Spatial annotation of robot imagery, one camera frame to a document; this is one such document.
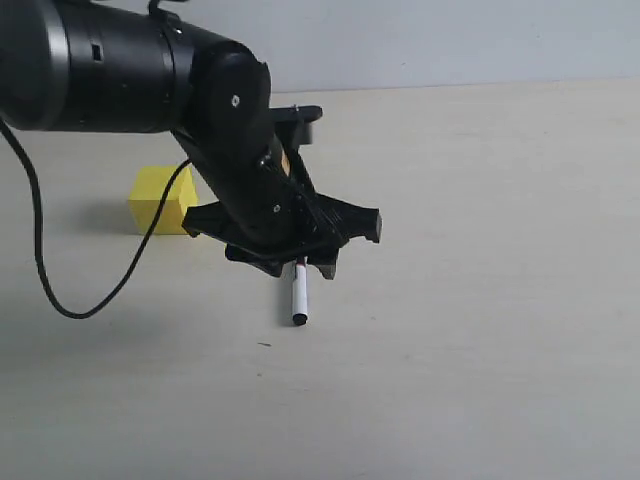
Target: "yellow cube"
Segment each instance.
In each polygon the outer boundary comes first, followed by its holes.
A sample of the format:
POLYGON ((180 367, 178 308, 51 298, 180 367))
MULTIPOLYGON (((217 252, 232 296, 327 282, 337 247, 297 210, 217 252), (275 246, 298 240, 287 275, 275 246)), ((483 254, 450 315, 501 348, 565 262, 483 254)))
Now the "yellow cube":
MULTIPOLYGON (((141 235, 147 233, 158 210, 160 198, 177 167, 144 167, 138 173, 129 196, 129 208, 141 235)), ((156 235, 186 235, 182 221, 187 209, 198 205, 193 175, 185 168, 176 179, 164 206, 156 235)))

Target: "white wall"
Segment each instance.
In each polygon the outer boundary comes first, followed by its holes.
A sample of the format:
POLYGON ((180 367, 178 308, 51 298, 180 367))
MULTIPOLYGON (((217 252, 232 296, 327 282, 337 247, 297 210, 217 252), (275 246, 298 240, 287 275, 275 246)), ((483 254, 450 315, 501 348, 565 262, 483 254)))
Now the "white wall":
MULTIPOLYGON (((115 5, 142 9, 145 0, 115 5)), ((640 74, 637 0, 191 0, 277 91, 640 74)))

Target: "white pen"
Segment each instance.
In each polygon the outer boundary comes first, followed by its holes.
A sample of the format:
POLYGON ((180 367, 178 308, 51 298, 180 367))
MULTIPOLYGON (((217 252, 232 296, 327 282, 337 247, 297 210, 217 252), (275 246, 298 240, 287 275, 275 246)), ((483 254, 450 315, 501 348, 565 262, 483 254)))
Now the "white pen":
POLYGON ((293 267, 293 323, 297 326, 306 325, 308 318, 307 262, 300 257, 293 267))

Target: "table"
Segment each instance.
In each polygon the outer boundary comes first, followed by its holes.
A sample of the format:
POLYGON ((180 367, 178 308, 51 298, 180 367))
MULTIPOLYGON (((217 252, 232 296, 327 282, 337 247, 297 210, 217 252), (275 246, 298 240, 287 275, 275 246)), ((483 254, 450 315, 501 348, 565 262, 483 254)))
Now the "table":
MULTIPOLYGON (((27 181, 0 143, 3 479, 635 479, 640 473, 640 80, 283 95, 325 118, 319 191, 382 210, 335 281, 154 239, 121 296, 60 318, 27 181)), ((70 308, 139 237, 136 171, 168 135, 21 133, 70 308)), ((199 184, 204 201, 211 200, 199 184)))

